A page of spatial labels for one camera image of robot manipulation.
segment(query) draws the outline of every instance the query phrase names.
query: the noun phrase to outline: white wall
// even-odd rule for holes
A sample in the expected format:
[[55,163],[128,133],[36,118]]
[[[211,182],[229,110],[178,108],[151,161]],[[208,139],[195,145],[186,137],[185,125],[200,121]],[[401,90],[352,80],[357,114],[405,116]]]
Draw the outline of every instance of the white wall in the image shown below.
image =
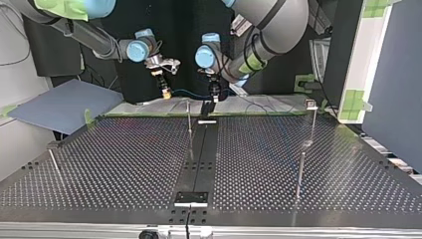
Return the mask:
[[[342,111],[347,90],[364,91],[363,100],[365,102],[369,100],[391,9],[392,6],[387,7],[383,17],[360,19],[343,89],[340,112]],[[358,120],[341,119],[340,122],[363,123],[364,116],[365,111],[361,111]]]
[[[24,32],[20,20],[9,10],[6,13]],[[0,14],[0,65],[21,60],[28,48],[28,41]],[[32,57],[17,65],[0,66],[0,111],[6,106],[22,104],[48,89],[46,79],[37,77]],[[0,180],[40,155],[53,139],[49,130],[0,118]]]

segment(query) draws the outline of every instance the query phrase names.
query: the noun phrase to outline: black panel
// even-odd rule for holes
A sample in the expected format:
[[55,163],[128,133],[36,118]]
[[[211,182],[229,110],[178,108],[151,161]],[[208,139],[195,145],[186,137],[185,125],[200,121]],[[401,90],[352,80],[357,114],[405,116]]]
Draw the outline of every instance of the black panel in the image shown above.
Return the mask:
[[[187,89],[206,96],[207,84],[200,80],[194,61],[207,32],[222,35],[223,51],[229,53],[231,10],[221,1],[144,0],[117,1],[113,13],[102,19],[104,27],[119,38],[133,38],[134,32],[151,28],[162,40],[161,53],[182,62],[179,73],[171,77],[173,89]],[[124,99],[130,103],[150,101],[160,96],[155,79],[143,64],[116,63]]]
[[363,0],[339,0],[326,63],[323,86],[334,106],[339,106]]
[[77,41],[26,17],[24,26],[38,76],[59,77],[81,72],[81,50]]

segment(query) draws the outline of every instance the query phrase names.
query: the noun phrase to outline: perforated metal table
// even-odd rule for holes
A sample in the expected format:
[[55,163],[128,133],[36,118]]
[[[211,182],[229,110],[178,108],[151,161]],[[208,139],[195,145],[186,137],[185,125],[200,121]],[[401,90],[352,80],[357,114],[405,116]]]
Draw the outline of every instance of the perforated metal table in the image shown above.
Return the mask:
[[[422,229],[422,188],[334,119],[105,118],[0,183],[0,221]],[[307,154],[296,198],[299,161]],[[208,207],[174,207],[178,192]]]

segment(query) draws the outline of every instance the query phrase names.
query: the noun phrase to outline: green tape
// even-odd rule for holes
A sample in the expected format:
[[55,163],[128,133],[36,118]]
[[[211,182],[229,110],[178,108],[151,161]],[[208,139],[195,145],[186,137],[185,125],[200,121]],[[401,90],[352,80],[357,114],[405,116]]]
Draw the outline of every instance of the green tape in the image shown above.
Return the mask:
[[84,0],[35,0],[35,5],[64,18],[88,21]]
[[[252,54],[249,58],[248,58],[248,63],[249,66],[251,66],[251,68],[255,71],[261,71],[263,70],[266,66],[267,66],[267,61],[265,61],[264,66],[261,64],[261,62],[258,60],[258,58],[255,56],[255,54]],[[252,71],[248,65],[246,65],[246,63],[244,63],[242,65],[242,67],[239,68],[239,72],[243,73],[243,74],[250,74],[254,71]]]
[[305,90],[305,88],[300,87],[300,82],[312,83],[316,80],[316,76],[314,74],[309,75],[297,75],[295,79],[295,93],[306,93],[310,94],[313,90]]
[[389,3],[389,0],[366,0],[363,18],[383,17]]
[[326,99],[323,99],[322,103],[320,104],[319,112],[325,113],[326,105],[328,105],[328,101]]
[[94,119],[93,119],[93,117],[92,117],[91,110],[90,110],[90,109],[86,109],[86,110],[85,110],[85,124],[86,124],[87,126],[90,126],[90,125],[92,125],[94,122],[95,122],[95,120],[94,120]]
[[363,110],[363,95],[365,91],[347,90],[342,105],[341,120],[359,120],[360,112]]
[[7,118],[9,116],[9,113],[13,110],[15,110],[16,108],[18,108],[18,106],[7,106],[4,107],[3,110],[1,111],[1,116],[3,118]]

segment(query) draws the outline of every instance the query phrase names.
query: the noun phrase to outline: gray robot arm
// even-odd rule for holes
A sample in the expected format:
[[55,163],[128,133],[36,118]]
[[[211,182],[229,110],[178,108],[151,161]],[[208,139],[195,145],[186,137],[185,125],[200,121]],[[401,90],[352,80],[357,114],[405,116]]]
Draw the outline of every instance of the gray robot arm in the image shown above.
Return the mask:
[[[171,98],[171,90],[163,77],[164,72],[177,73],[180,62],[173,59],[163,59],[159,53],[160,43],[150,29],[144,29],[134,34],[134,39],[117,40],[105,30],[98,28],[89,22],[71,20],[60,17],[49,11],[40,10],[34,0],[10,1],[16,9],[31,20],[51,26],[66,37],[70,37],[93,50],[96,57],[104,60],[129,59],[136,63],[144,62],[151,70],[151,74],[157,78],[162,94],[166,99]],[[96,9],[103,7],[103,1],[91,1]],[[107,1],[109,14],[115,5],[115,0]]]
[[286,54],[305,33],[309,17],[308,0],[222,0],[260,30],[236,59],[220,52],[218,34],[205,34],[196,53],[196,63],[236,84],[263,69],[273,57]]

